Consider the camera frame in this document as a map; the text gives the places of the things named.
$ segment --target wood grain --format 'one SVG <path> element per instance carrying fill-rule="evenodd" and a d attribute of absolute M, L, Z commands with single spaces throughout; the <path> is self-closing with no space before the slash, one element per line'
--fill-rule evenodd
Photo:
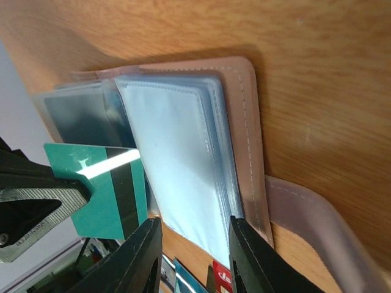
<path fill-rule="evenodd" d="M 266 173 L 327 198 L 391 272 L 388 0 L 0 0 L 0 38 L 29 93 L 73 70 L 246 56 L 257 71 Z M 296 267 L 312 255 L 276 231 Z M 321 282 L 317 267 L 304 273 Z"/>

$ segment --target wooden table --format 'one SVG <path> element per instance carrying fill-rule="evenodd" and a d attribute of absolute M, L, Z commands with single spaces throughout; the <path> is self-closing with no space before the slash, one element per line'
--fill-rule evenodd
<path fill-rule="evenodd" d="M 243 55 L 256 67 L 266 173 L 341 213 L 391 272 L 391 5 L 388 0 L 0 0 L 0 37 L 29 93 L 73 70 Z M 337 291 L 302 239 L 277 251 Z M 210 258 L 165 229 L 166 253 L 202 281 Z"/>

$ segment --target black stripe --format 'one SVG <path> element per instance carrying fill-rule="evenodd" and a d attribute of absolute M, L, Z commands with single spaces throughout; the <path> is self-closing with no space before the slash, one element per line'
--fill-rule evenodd
<path fill-rule="evenodd" d="M 123 148 L 106 148 L 108 159 L 127 151 L 129 150 Z M 121 218 L 123 235 L 126 239 L 139 226 L 130 163 L 111 170 L 110 174 Z"/>

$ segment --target screw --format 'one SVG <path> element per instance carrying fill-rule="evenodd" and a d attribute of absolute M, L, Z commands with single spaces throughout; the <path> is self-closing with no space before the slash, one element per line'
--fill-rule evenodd
<path fill-rule="evenodd" d="M 10 236 L 7 233 L 1 233 L 0 234 L 0 245 L 7 244 L 9 238 L 10 238 Z"/>

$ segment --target green card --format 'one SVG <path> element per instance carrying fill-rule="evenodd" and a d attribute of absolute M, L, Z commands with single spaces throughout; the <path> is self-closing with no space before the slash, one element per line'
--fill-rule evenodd
<path fill-rule="evenodd" d="M 148 217 L 144 169 L 136 149 L 45 144 L 57 178 L 79 179 L 92 192 L 71 218 L 82 237 L 126 239 Z"/>

